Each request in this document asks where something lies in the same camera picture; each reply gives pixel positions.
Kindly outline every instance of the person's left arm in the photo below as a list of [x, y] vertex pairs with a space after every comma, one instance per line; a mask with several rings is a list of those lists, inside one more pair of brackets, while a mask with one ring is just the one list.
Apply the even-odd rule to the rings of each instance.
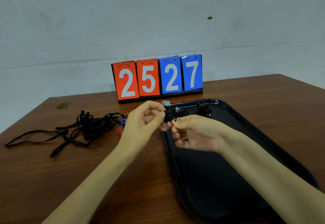
[[97, 168], [46, 218], [43, 224], [87, 224], [113, 183], [149, 141], [164, 121], [162, 104], [147, 101], [129, 113], [116, 148]]

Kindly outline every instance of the wall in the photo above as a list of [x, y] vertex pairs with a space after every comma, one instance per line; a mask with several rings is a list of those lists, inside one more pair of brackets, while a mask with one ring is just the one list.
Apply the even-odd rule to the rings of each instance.
[[126, 59], [196, 52], [204, 81], [325, 88], [325, 0], [0, 0], [0, 13], [0, 132], [48, 97], [115, 90], [110, 64]]

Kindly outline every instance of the person's left hand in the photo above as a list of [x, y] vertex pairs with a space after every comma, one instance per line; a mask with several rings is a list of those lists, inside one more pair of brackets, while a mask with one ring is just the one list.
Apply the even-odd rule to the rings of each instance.
[[165, 110], [161, 103], [146, 101], [130, 112], [119, 145], [129, 152], [139, 153], [164, 122]]

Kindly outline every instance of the brown table top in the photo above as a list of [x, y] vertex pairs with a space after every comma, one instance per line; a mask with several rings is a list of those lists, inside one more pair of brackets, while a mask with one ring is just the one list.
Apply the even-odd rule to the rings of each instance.
[[[203, 98], [227, 102], [304, 164], [325, 189], [325, 90], [279, 74], [209, 81], [203, 89], [204, 94], [170, 102]], [[71, 107], [56, 109], [67, 101], [73, 103]], [[54, 159], [49, 156], [62, 138], [11, 149], [5, 143], [27, 131], [72, 124], [81, 110], [102, 117], [127, 113], [138, 105], [119, 105], [116, 92], [49, 98], [1, 133], [0, 224], [43, 221], [114, 149], [118, 139], [116, 131], [109, 131], [90, 148], [68, 145]], [[32, 136], [36, 140], [45, 135]], [[177, 200], [159, 131], [112, 186], [91, 223], [195, 223]]]

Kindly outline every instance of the person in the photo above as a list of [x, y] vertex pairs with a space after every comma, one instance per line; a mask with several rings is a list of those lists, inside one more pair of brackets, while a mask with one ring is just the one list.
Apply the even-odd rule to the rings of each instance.
[[177, 147], [222, 155], [286, 223], [325, 223], [325, 195], [253, 140], [221, 122], [198, 115], [166, 124], [164, 111], [162, 104], [146, 101], [130, 112], [116, 148], [43, 224], [88, 223], [110, 187], [158, 127], [172, 130]]

